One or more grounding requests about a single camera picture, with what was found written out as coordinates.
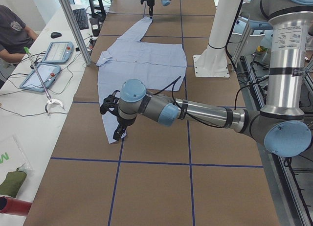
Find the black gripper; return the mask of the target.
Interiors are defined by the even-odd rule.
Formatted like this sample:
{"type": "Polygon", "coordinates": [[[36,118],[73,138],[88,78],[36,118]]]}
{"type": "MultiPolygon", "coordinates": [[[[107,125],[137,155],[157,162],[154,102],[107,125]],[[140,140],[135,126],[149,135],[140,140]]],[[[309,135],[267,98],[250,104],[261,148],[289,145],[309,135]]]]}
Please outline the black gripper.
{"type": "Polygon", "coordinates": [[[114,140],[120,140],[122,138],[123,134],[126,132],[126,128],[134,124],[135,118],[125,119],[125,118],[122,118],[121,116],[118,116],[117,121],[118,121],[118,127],[115,129],[113,133],[114,140]]]}
{"type": "Polygon", "coordinates": [[[150,16],[150,19],[153,18],[153,6],[155,4],[155,0],[147,0],[147,5],[149,6],[149,16],[150,16]]]}

